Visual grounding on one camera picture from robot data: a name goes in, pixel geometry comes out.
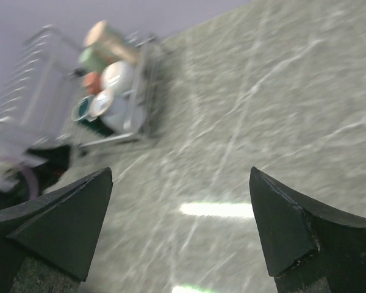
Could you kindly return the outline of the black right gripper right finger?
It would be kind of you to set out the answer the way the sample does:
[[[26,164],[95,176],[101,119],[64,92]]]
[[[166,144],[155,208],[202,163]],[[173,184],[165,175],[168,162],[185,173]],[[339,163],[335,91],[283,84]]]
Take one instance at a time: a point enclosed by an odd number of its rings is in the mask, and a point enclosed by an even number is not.
[[[278,292],[366,292],[366,218],[299,193],[253,167],[249,192]]]

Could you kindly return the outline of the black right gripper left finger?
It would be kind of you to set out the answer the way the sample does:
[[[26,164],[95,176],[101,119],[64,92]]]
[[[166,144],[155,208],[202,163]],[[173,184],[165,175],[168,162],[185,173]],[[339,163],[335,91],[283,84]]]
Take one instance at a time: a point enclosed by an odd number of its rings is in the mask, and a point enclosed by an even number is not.
[[[0,210],[0,292],[9,292],[28,256],[74,281],[85,281],[112,187],[112,171],[106,167],[34,200]]]

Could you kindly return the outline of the dark green mug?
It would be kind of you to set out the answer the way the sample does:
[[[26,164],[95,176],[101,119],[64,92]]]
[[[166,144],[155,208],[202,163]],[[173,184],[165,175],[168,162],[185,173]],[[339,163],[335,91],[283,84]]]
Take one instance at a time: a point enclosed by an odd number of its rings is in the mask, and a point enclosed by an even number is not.
[[[88,95],[81,98],[73,107],[71,112],[71,120],[77,124],[85,126],[88,129],[91,129],[103,137],[111,136],[114,134],[114,132],[108,128],[100,118],[91,117],[90,106],[94,98],[95,95]]]

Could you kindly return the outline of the light blue footed cup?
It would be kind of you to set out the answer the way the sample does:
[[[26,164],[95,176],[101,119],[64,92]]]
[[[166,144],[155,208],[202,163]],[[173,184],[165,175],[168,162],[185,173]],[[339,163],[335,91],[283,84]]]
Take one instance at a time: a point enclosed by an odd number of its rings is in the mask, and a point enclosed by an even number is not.
[[[129,98],[132,90],[122,94],[106,89],[93,98],[89,107],[91,118],[100,118],[115,133],[125,134],[124,123],[129,116]]]

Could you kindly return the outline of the pink cup with red handle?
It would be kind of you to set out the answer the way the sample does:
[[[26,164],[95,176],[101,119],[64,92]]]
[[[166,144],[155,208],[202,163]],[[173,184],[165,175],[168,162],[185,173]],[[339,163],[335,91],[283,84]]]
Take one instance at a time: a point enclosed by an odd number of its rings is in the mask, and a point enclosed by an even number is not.
[[[89,95],[97,95],[102,91],[101,74],[97,71],[87,73],[82,80],[82,86]]]

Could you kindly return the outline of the light green cup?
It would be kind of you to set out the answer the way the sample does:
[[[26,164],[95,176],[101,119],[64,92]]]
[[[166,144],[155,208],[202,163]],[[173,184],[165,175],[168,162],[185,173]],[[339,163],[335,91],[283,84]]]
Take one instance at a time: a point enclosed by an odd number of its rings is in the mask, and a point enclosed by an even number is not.
[[[80,56],[79,63],[87,72],[95,71],[102,73],[108,66],[108,63],[100,57],[92,48],[85,48]]]

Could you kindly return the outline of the tall beige dragon mug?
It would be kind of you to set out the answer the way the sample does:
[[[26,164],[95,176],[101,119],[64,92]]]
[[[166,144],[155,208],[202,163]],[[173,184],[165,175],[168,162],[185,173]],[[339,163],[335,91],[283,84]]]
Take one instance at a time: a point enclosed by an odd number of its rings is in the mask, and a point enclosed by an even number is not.
[[[107,20],[97,22],[87,32],[83,40],[86,48],[92,49],[108,65],[117,61],[138,64],[140,51],[128,41]]]

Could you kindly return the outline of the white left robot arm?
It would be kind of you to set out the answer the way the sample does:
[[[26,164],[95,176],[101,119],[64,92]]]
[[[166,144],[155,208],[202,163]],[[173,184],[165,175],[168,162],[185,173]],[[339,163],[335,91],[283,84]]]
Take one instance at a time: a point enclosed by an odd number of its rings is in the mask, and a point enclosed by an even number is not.
[[[0,179],[15,182],[7,191],[0,190],[0,210],[34,200],[58,183],[70,167],[71,151],[69,144],[47,149],[29,148],[26,154],[45,160],[36,167],[0,153]]]

